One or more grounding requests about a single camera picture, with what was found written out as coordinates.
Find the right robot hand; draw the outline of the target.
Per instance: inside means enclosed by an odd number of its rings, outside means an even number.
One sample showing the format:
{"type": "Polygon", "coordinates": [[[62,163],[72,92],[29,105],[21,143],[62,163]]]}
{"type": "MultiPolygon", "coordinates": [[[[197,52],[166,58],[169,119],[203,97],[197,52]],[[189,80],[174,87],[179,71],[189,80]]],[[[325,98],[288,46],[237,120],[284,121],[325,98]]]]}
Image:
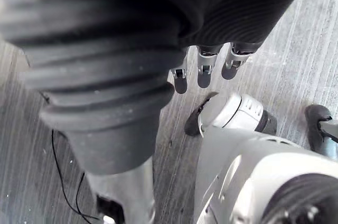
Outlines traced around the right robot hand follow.
{"type": "Polygon", "coordinates": [[[200,86],[229,43],[222,76],[265,41],[293,0],[3,0],[1,38],[24,50],[41,119],[69,140],[97,211],[152,223],[152,157],[171,69],[199,50],[200,86]]]}

